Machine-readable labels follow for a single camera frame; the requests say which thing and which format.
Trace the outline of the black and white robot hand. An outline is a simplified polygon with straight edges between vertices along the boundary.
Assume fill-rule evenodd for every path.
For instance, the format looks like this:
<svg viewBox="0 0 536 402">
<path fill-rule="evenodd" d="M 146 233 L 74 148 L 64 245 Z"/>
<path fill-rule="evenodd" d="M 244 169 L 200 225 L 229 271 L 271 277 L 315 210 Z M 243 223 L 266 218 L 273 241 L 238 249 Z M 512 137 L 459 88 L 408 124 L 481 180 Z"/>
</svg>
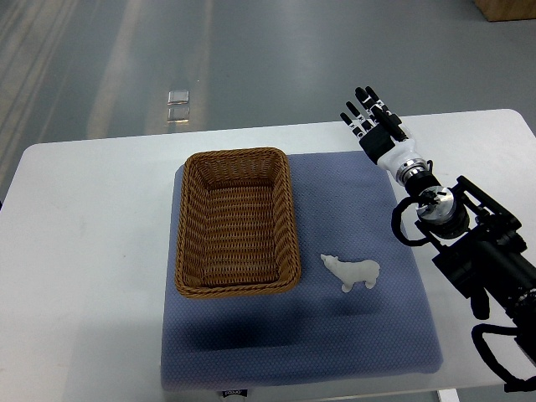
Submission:
<svg viewBox="0 0 536 402">
<path fill-rule="evenodd" d="M 343 122 L 354 134 L 368 158 L 385 170 L 397 170 L 405 163 L 395 162 L 397 157 L 416 159 L 415 141 L 400 118 L 391 112 L 370 86 L 358 87 L 355 97 L 365 114 L 351 101 L 346 107 L 352 116 L 342 112 Z"/>
</svg>

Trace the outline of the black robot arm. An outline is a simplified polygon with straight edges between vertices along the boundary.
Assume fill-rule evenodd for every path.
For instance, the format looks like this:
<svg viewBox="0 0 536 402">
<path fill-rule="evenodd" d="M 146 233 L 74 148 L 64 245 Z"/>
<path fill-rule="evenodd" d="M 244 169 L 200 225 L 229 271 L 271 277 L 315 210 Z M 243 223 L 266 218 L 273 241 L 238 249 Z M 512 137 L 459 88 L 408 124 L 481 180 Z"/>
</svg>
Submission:
<svg viewBox="0 0 536 402">
<path fill-rule="evenodd" d="M 520 221 L 467 178 L 452 188 L 440 185 L 433 163 L 404 162 L 395 178 L 407 192 L 394 208 L 391 229 L 404 245 L 432 244 L 434 265 L 471 303 L 480 324 L 472 341 L 484 363 L 504 382 L 506 392 L 532 392 L 535 379 L 519 379 L 504 368 L 485 335 L 514 338 L 535 359 L 535 267 L 522 253 Z"/>
</svg>

